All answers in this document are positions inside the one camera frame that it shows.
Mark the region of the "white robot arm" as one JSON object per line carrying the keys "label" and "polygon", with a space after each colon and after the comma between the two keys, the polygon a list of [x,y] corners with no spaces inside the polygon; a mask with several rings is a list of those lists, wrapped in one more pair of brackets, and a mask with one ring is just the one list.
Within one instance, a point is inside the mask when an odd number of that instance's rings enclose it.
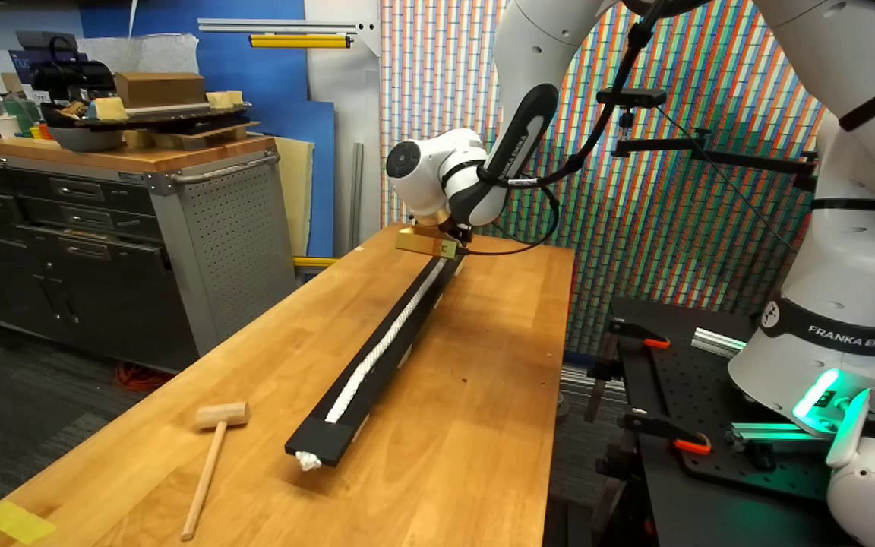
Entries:
{"label": "white robot arm", "polygon": [[[561,103],[561,80],[612,7],[630,7],[630,54],[654,25],[712,0],[511,0],[495,32],[508,127],[405,139],[386,154],[395,194],[462,239],[522,188]],[[828,504],[875,547],[875,0],[755,0],[806,92],[825,108],[804,246],[729,379],[756,406],[834,442]]]}

